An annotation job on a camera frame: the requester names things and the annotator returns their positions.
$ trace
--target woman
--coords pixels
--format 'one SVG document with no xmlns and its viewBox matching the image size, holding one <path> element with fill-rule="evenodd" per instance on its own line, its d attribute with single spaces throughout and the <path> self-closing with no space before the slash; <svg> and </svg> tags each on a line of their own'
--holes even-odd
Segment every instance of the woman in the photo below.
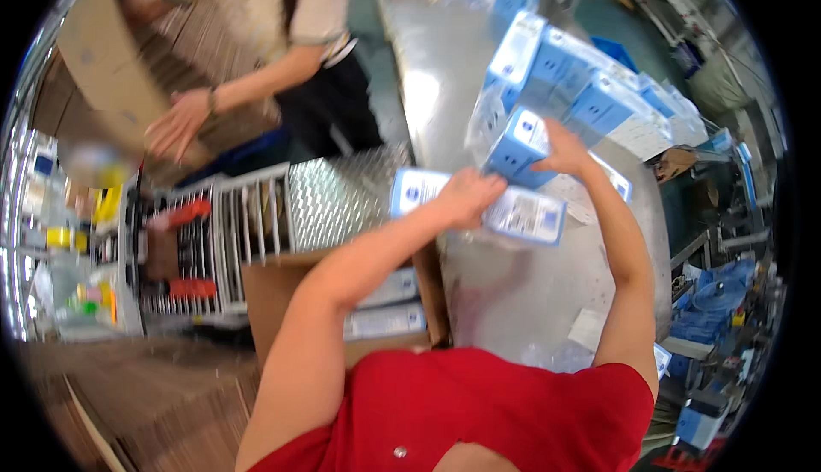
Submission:
<svg viewBox="0 0 821 472">
<path fill-rule="evenodd" d="M 146 25 L 178 5 L 200 0 L 121 0 L 132 26 Z M 274 96 L 282 121 L 319 157 L 340 154 L 331 126 L 354 150 L 382 144 L 370 111 L 368 79 L 346 28 L 348 0 L 211 0 L 236 39 L 266 64 L 216 88 L 175 94 L 173 108 L 152 123 L 149 152 L 162 156 L 177 142 L 179 161 L 209 119 Z"/>
<path fill-rule="evenodd" d="M 357 237 L 305 277 L 263 366 L 236 472 L 632 466 L 659 390 L 650 257 L 601 167 L 568 130 L 546 124 L 552 154 L 535 168 L 585 183 L 616 284 L 593 367 L 558 375 L 451 349 L 375 352 L 346 373 L 343 320 L 357 301 L 440 231 L 477 227 L 506 188 L 463 170 L 435 200 Z"/>
</svg>

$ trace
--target metal table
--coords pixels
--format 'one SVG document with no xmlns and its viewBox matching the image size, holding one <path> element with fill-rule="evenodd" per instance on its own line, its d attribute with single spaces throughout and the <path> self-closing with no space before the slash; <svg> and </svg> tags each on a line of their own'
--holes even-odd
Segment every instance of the metal table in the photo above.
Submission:
<svg viewBox="0 0 821 472">
<path fill-rule="evenodd" d="M 453 172 L 471 164 L 465 129 L 496 48 L 487 14 L 462 3 L 379 0 L 393 42 L 416 162 Z M 578 34 L 571 21 L 554 21 Z M 631 209 L 655 269 L 657 340 L 669 332 L 670 252 L 651 170 L 604 140 L 594 151 L 633 182 Z M 442 269 L 454 344 L 475 345 L 517 363 L 551 368 L 582 308 L 607 313 L 615 287 L 598 224 L 567 217 L 555 248 L 503 249 L 444 236 Z"/>
</svg>

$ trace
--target beige shirt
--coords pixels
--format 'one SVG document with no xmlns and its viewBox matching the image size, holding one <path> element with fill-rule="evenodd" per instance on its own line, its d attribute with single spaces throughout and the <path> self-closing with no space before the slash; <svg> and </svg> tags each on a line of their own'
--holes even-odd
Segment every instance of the beige shirt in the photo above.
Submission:
<svg viewBox="0 0 821 472">
<path fill-rule="evenodd" d="M 169 0 L 194 3 L 200 0 Z M 326 44 L 326 67 L 342 60 L 352 46 L 346 20 L 348 0 L 297 0 L 291 24 L 291 40 L 283 32 L 282 0 L 210 0 L 225 18 L 237 39 L 268 63 L 281 58 L 289 46 Z"/>
</svg>

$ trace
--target red shirt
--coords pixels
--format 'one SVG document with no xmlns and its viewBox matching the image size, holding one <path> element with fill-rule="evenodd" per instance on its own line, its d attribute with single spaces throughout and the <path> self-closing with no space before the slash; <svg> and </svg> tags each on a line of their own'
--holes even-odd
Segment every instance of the red shirt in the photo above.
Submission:
<svg viewBox="0 0 821 472">
<path fill-rule="evenodd" d="M 624 364 L 567 375 L 478 349 L 381 351 L 350 371 L 332 425 L 251 472 L 429 472 L 457 442 L 487 447 L 521 472 L 628 470 L 652 413 L 647 383 Z"/>
</svg>

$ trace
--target hand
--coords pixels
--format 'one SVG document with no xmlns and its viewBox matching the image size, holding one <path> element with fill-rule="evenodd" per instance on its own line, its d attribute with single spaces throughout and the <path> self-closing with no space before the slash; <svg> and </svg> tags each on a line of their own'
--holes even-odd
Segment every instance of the hand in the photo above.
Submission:
<svg viewBox="0 0 821 472">
<path fill-rule="evenodd" d="M 209 95 L 206 88 L 172 94 L 174 106 L 145 130 L 146 136 L 154 136 L 149 153 L 162 157 L 172 146 L 178 145 L 174 160 L 180 162 L 197 131 L 208 120 Z"/>
<path fill-rule="evenodd" d="M 570 133 L 560 122 L 546 118 L 550 155 L 530 166 L 533 171 L 556 171 L 580 177 L 582 172 L 595 161 L 590 158 L 587 148 L 577 136 Z"/>
<path fill-rule="evenodd" d="M 508 187 L 498 175 L 482 177 L 474 168 L 453 175 L 439 196 L 431 202 L 450 222 L 449 227 L 467 230 L 481 225 L 482 212 Z"/>
</svg>

